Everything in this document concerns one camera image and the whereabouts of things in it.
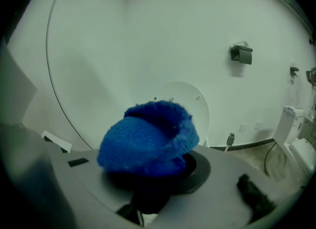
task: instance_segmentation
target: black cable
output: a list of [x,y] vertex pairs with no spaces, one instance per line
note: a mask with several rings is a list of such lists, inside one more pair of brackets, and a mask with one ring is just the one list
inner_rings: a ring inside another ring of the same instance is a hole
[[272,150],[272,148],[273,148],[275,145],[276,145],[276,142],[275,142],[275,143],[273,144],[273,146],[269,149],[269,151],[267,152],[266,157],[265,157],[264,166],[265,166],[265,173],[266,173],[266,175],[268,175],[267,168],[266,168],[267,157],[268,157],[268,154],[270,153],[270,151]]
[[55,85],[54,85],[54,82],[53,82],[53,78],[52,78],[52,75],[51,75],[51,70],[50,70],[50,65],[49,65],[49,61],[48,61],[48,31],[49,31],[49,26],[50,26],[50,20],[51,20],[51,15],[53,13],[53,10],[54,10],[54,6],[56,4],[56,1],[57,0],[54,0],[52,6],[51,6],[51,9],[50,9],[50,13],[49,13],[49,17],[48,17],[48,23],[47,23],[47,29],[46,29],[46,61],[47,61],[47,67],[48,67],[48,74],[49,74],[49,79],[50,79],[50,83],[51,83],[51,86],[53,87],[53,91],[54,91],[54,94],[55,94],[55,97],[57,99],[57,102],[59,104],[59,107],[60,109],[62,110],[63,114],[65,115],[66,119],[68,120],[69,124],[72,126],[72,128],[75,130],[75,132],[78,134],[78,136],[83,140],[83,142],[86,143],[86,145],[88,147],[90,147],[91,150],[92,147],[89,146],[89,144],[83,139],[83,137],[77,132],[77,130],[75,129],[75,127],[73,126],[73,124],[70,122],[69,118],[67,117],[63,107],[61,106],[61,103],[60,103],[60,100],[57,96],[57,92],[56,92],[56,89],[55,89]]
[[140,226],[145,227],[143,214],[140,211],[137,211],[137,215],[138,215],[138,220],[139,220]]

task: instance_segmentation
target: gray baseboard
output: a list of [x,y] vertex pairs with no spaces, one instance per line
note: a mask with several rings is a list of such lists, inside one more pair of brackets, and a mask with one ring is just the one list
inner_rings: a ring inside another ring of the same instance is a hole
[[[255,148],[261,145],[265,145],[268,143],[272,143],[275,142],[274,139],[268,139],[268,140],[263,140],[263,141],[259,141],[259,142],[255,142],[255,143],[250,143],[250,144],[246,144],[246,145],[240,145],[240,146],[234,146],[232,145],[231,147],[228,148],[228,151],[236,151],[236,150],[242,150],[242,149],[248,149],[248,148]],[[216,150],[221,150],[224,151],[226,147],[210,147]]]

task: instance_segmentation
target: toilet tank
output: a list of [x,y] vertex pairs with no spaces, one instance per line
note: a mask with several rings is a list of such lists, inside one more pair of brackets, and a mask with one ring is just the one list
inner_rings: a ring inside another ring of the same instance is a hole
[[316,151],[312,145],[306,139],[301,139],[294,141],[289,147],[306,175],[312,177],[316,170]]
[[295,106],[284,106],[273,139],[278,144],[293,142],[301,131],[304,116],[304,109]]

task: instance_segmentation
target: wall outlet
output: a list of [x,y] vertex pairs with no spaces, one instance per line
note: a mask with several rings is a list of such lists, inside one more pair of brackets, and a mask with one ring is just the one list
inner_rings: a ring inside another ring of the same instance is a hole
[[256,123],[256,127],[255,127],[255,130],[259,130],[259,129],[261,128],[261,124],[262,124],[261,121],[257,122],[257,123]]
[[239,132],[244,132],[247,129],[247,124],[241,124]]

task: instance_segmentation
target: white toilet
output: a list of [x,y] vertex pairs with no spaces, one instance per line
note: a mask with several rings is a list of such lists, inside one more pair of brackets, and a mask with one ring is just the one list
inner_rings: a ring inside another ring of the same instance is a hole
[[305,111],[284,106],[280,122],[273,136],[277,145],[269,154],[268,175],[289,194],[305,187],[316,168],[316,151],[305,139],[297,139],[303,125]]

